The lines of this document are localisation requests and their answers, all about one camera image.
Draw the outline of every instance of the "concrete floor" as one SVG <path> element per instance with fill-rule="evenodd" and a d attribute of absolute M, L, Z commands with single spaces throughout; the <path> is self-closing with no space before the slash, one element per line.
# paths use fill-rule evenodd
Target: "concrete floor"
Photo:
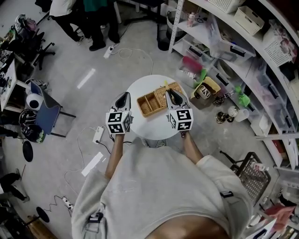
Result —
<path fill-rule="evenodd" d="M 123 19 L 128 15 L 134 15 L 133 8 L 120 8 Z M 22 141 L 6 138 L 4 140 L 4 151 L 6 154 L 7 167 L 9 172 L 15 168 L 20 171 L 26 164 L 22 186 L 30 196 L 30 201 L 22 204 L 14 200 L 15 205 L 22 209 L 23 216 L 35 213 L 35 208 L 40 206 L 48 209 L 49 203 L 54 203 L 54 195 L 66 196 L 72 203 L 75 203 L 77 195 L 64 180 L 65 171 L 82 168 L 80 152 L 77 146 L 77 136 L 85 127 L 97 127 L 105 124 L 105 113 L 108 111 L 113 99 L 140 77 L 150 73 L 151 61 L 139 51 L 126 60 L 118 55 L 104 59 L 106 49 L 90 52 L 88 47 L 91 43 L 83 41 L 77 46 L 54 21 L 44 21 L 40 26 L 45 32 L 45 39 L 48 42 L 55 42 L 52 48 L 56 51 L 55 56 L 48 56 L 44 60 L 42 71 L 36 70 L 34 77 L 50 83 L 50 94 L 63 107 L 64 111 L 75 114 L 76 119 L 69 119 L 59 116 L 55 132 L 66 134 L 65 139 L 47 136 L 44 143 L 34 144 L 34 159 L 27 163 L 22 154 Z M 125 27 L 120 26 L 120 33 Z M 154 62 L 153 74 L 160 74 L 176 79 L 175 69 L 181 59 L 177 53 L 169 57 L 167 52 L 157 48 L 156 41 L 157 26 L 151 21 L 135 23 L 129 27 L 118 48 L 139 48 L 151 56 Z M 92 70 L 94 74 L 78 89 L 79 82 Z M 191 89 L 182 84 L 187 92 Z M 211 106 L 204 110 L 194 108 L 194 124 L 191 134 L 194 137 L 200 151 L 212 154 L 225 164 L 230 162 L 219 153 L 223 150 L 234 159 L 243 158 L 248 152 L 254 151 L 259 158 L 271 167 L 271 184 L 265 194 L 269 194 L 275 183 L 278 173 L 273 170 L 274 164 L 271 156 L 261 141 L 254 139 L 254 133 L 249 122 L 233 122 L 217 124 L 214 117 L 218 111 L 226 111 L 232 105 L 226 101 L 221 107 Z M 100 151 L 105 157 L 109 157 L 103 146 L 92 143 L 94 131 L 86 129 L 82 132 L 79 143 L 83 152 L 85 165 Z M 136 137 L 133 132 L 126 135 L 125 140 L 131 141 Z M 113 143 L 108 134 L 104 132 L 102 143 L 112 149 Z M 168 145 L 175 150 L 182 150 L 182 142 L 179 135 L 168 139 Z M 99 163 L 97 168 L 104 171 L 108 160 Z M 79 172 L 68 172 L 66 179 L 75 189 L 80 191 L 85 178 Z M 52 212 L 48 212 L 50 223 L 47 227 L 60 239 L 71 238 L 71 220 L 67 208 L 57 200 L 58 206 L 52 206 Z"/>

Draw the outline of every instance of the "wooden tray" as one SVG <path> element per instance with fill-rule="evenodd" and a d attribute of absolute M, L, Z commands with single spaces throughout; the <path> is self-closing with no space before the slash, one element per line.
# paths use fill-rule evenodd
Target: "wooden tray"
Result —
<path fill-rule="evenodd" d="M 157 113 L 163 110 L 165 107 L 162 107 L 158 101 L 154 92 L 151 92 L 147 95 L 141 96 L 137 99 L 137 104 L 139 109 L 144 117 L 148 117 L 154 113 Z"/>
<path fill-rule="evenodd" d="M 182 89 L 177 82 L 172 82 L 168 86 L 169 86 L 169 88 L 176 90 L 183 94 Z M 165 98 L 166 87 L 165 86 L 160 87 L 160 88 L 156 89 L 154 92 L 160 102 L 160 105 L 162 107 L 166 108 L 166 106 L 167 106 L 166 98 Z"/>

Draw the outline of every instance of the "green object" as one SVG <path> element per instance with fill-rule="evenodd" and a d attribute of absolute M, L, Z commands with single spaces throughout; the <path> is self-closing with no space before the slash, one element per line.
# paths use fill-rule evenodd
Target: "green object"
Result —
<path fill-rule="evenodd" d="M 247 95 L 245 95 L 243 92 L 242 92 L 242 89 L 241 87 L 239 86 L 236 86 L 235 87 L 235 92 L 238 94 L 238 97 L 239 97 L 239 104 L 241 104 L 242 106 L 244 107 L 247 107 L 249 104 L 250 104 L 250 99 Z"/>
<path fill-rule="evenodd" d="M 206 78 L 206 74 L 207 74 L 207 70 L 202 69 L 201 73 L 200 73 L 200 77 L 198 79 L 196 79 L 196 81 L 193 84 L 194 89 L 204 81 L 204 79 Z"/>
<path fill-rule="evenodd" d="M 114 0 L 83 0 L 86 12 L 96 12 L 101 7 L 107 7 L 108 3 L 113 3 Z"/>

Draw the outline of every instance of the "bottle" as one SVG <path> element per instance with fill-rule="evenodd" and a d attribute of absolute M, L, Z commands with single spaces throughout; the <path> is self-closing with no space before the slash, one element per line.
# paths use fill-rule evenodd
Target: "bottle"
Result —
<path fill-rule="evenodd" d="M 191 12 L 188 18 L 187 27 L 191 28 L 193 26 L 194 19 L 195 19 L 195 13 Z"/>
<path fill-rule="evenodd" d="M 254 170 L 258 170 L 258 171 L 268 171 L 269 170 L 269 167 L 266 167 L 262 163 L 258 163 L 258 162 L 253 162 L 250 166 Z"/>

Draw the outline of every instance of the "round white table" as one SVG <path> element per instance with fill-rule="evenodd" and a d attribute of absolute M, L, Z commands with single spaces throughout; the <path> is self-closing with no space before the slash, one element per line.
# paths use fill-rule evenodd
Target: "round white table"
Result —
<path fill-rule="evenodd" d="M 164 81 L 170 84 L 174 82 L 173 79 L 161 76 L 150 75 L 136 80 L 127 90 L 131 95 L 131 112 L 134 117 L 130 126 L 137 135 L 149 140 L 164 140 L 174 136 L 177 130 L 171 127 L 166 117 L 167 109 L 155 113 L 149 117 L 143 117 L 137 99 L 143 95 L 151 93 L 155 89 L 164 86 Z M 184 95 L 187 97 L 186 92 L 181 86 Z"/>

